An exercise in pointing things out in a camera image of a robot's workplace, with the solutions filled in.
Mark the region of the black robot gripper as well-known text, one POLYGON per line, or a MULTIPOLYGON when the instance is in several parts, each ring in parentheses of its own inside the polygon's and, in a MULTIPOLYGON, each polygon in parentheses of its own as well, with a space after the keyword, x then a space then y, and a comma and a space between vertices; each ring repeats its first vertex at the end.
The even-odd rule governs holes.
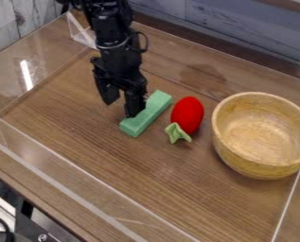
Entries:
POLYGON ((112 105, 125 91, 126 117, 136 117, 146 108, 148 81, 141 73, 142 54, 149 46, 141 47, 140 34, 122 38, 95 40, 100 57, 93 57, 94 79, 100 95, 106 105, 112 105))

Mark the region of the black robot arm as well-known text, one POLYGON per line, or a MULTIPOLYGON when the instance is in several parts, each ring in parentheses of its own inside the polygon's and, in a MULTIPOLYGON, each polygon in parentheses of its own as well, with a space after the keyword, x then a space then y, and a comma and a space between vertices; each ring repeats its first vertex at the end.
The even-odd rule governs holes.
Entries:
POLYGON ((133 9, 128 0, 57 0, 63 7, 83 12, 95 33, 101 52, 93 57, 93 75, 106 105, 125 92, 126 118, 136 117, 146 108, 148 80, 141 73, 142 54, 149 50, 149 38, 132 28, 133 9))

